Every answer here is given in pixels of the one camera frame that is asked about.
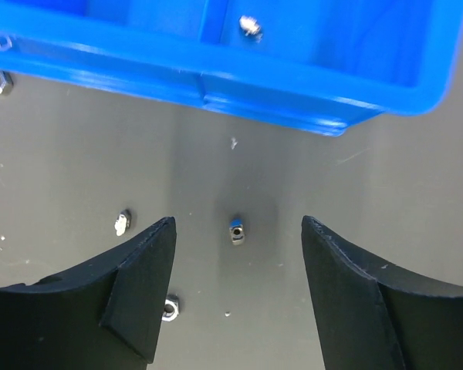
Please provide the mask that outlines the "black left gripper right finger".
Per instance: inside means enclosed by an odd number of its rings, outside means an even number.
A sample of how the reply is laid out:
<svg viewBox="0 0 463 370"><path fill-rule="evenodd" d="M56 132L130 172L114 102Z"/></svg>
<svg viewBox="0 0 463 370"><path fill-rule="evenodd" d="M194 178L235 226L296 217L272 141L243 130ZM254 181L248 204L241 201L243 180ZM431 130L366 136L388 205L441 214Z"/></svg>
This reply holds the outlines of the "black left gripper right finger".
<svg viewBox="0 0 463 370"><path fill-rule="evenodd" d="M463 369L463 286L393 264L302 219L302 253L327 369Z"/></svg>

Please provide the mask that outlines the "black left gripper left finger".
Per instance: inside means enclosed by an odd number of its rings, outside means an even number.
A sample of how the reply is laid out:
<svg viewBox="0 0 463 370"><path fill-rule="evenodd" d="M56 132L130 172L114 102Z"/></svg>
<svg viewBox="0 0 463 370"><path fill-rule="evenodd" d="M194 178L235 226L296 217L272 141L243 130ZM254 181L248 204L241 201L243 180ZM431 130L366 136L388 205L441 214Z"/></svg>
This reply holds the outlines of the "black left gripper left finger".
<svg viewBox="0 0 463 370"><path fill-rule="evenodd" d="M0 369L145 369L176 239L175 220L165 217L81 264L0 288Z"/></svg>

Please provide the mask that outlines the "blue plastic divided bin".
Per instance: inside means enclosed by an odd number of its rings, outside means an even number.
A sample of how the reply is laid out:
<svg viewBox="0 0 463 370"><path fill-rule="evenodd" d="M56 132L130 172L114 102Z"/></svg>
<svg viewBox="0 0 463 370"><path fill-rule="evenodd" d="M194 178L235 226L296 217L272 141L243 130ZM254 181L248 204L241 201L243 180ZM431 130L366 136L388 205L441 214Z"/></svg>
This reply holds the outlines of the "blue plastic divided bin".
<svg viewBox="0 0 463 370"><path fill-rule="evenodd" d="M462 31L463 1L0 1L0 69L339 136L434 109Z"/></svg>

